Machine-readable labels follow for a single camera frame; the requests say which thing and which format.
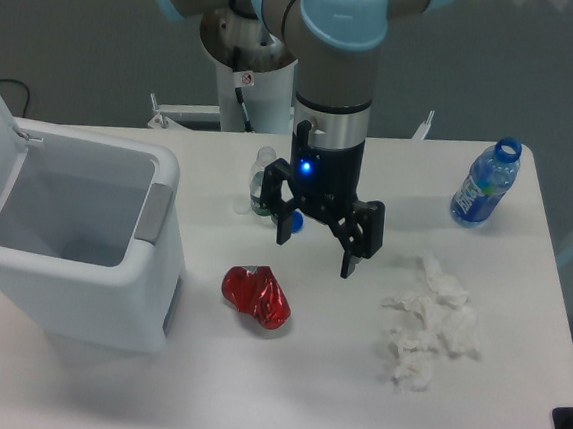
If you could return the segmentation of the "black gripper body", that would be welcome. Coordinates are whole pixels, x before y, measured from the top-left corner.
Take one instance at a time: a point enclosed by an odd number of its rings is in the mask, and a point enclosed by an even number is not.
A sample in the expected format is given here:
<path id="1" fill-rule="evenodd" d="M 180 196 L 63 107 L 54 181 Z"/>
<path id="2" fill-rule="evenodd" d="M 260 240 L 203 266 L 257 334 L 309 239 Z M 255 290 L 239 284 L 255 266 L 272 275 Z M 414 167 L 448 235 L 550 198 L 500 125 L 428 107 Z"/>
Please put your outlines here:
<path id="1" fill-rule="evenodd" d="M 298 209 L 323 224 L 360 228 L 354 206 L 365 141 L 345 149 L 324 150 L 310 146 L 311 133 L 311 121 L 303 120 L 292 136 L 288 210 Z"/>

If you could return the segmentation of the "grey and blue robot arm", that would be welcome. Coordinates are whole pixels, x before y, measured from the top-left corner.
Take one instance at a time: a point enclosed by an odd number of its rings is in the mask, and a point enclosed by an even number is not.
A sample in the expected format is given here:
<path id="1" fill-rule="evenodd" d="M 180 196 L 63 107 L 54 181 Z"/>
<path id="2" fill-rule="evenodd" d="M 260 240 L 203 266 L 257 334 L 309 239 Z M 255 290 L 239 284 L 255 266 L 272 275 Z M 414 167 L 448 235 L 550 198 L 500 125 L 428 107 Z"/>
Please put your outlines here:
<path id="1" fill-rule="evenodd" d="M 265 168 L 260 190 L 278 243 L 290 238 L 298 210 L 340 242 L 343 277 L 381 248 L 385 206 L 360 201 L 357 184 L 387 24 L 454 1 L 158 0 L 174 18 L 231 13 L 224 42 L 237 68 L 247 48 L 270 39 L 298 63 L 291 156 Z"/>

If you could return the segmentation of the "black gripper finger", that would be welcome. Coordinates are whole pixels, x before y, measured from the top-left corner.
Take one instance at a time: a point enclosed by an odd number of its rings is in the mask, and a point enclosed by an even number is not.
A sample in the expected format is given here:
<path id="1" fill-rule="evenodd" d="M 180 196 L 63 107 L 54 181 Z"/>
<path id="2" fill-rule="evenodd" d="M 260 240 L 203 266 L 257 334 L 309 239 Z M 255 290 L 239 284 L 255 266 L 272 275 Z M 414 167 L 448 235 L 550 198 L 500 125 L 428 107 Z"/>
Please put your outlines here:
<path id="1" fill-rule="evenodd" d="M 355 200 L 331 209 L 329 227 L 344 250 L 342 279 L 347 279 L 363 258 L 371 259 L 382 247 L 385 208 L 379 200 Z"/>
<path id="2" fill-rule="evenodd" d="M 294 199 L 284 200 L 282 197 L 283 183 L 290 180 L 290 165 L 282 158 L 277 158 L 264 169 L 260 204 L 275 217 L 276 243 L 283 245 L 292 235 L 293 218 L 296 209 Z"/>

